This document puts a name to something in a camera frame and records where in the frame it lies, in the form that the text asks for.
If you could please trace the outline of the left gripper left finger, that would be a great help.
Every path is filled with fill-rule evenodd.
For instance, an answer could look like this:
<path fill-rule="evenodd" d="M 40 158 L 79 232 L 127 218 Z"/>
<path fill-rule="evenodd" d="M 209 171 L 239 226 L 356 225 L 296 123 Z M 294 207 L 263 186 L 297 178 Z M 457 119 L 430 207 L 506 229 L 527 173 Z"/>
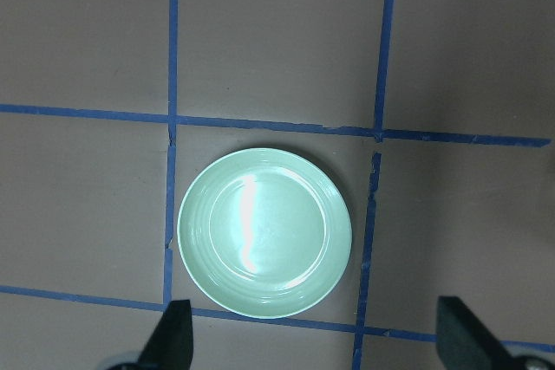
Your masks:
<path fill-rule="evenodd" d="M 189 369 L 193 322 L 189 300 L 171 301 L 137 360 L 139 369 Z"/>

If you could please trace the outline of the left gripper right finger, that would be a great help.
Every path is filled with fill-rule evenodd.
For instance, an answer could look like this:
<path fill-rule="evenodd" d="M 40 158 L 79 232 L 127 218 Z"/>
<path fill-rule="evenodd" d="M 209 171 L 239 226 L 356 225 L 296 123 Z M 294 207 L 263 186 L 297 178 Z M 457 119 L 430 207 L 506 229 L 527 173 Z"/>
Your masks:
<path fill-rule="evenodd" d="M 436 351 L 446 369 L 520 369 L 520 363 L 456 296 L 440 296 Z"/>

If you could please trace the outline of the green plate near left arm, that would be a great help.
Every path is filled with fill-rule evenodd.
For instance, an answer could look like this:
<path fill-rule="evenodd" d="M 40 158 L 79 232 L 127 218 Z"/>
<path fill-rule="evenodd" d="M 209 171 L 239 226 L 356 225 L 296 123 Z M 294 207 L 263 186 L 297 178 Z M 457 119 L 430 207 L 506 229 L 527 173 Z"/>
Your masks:
<path fill-rule="evenodd" d="M 227 154 L 190 184 L 177 239 L 196 286 L 233 313 L 278 319 L 321 302 L 347 268 L 352 226 L 341 192 L 295 153 Z"/>

